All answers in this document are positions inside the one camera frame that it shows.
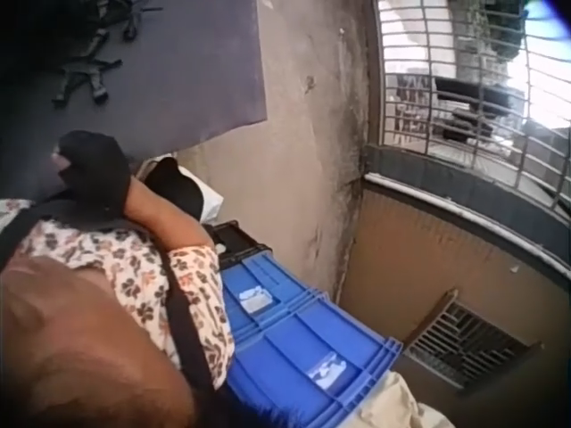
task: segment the floral shirt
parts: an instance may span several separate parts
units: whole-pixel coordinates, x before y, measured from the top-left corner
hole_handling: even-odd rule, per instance
[[[31,202],[0,200],[0,231]],[[146,236],[127,230],[80,232],[55,221],[41,221],[22,241],[19,254],[49,256],[69,268],[99,268],[120,304],[170,360],[180,366],[164,306],[169,288],[158,251]],[[190,302],[216,388],[226,379],[234,340],[222,300],[217,254],[209,247],[171,251],[170,265]]]

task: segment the ventilation grate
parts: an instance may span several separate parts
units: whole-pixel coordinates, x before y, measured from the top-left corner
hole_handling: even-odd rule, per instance
[[[454,301],[415,339],[407,354],[464,389],[497,374],[528,350],[524,343]]]

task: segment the metal window grille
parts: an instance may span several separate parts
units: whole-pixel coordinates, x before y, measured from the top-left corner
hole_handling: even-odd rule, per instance
[[[571,40],[531,32],[556,18],[531,20],[525,3],[378,1],[380,144],[456,162],[568,220],[571,58],[540,47]]]
[[[406,355],[464,390],[521,362],[531,348],[452,301],[408,345]]]

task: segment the floor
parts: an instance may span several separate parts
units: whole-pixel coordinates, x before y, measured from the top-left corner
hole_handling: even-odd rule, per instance
[[[179,154],[224,195],[219,220],[335,297],[359,206],[368,75],[359,1],[259,0],[268,120]]]

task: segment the gloved hand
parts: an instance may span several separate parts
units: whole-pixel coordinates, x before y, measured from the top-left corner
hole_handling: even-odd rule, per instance
[[[131,171],[115,138],[71,131],[60,138],[54,161],[79,200],[105,208],[113,216],[123,214]]]

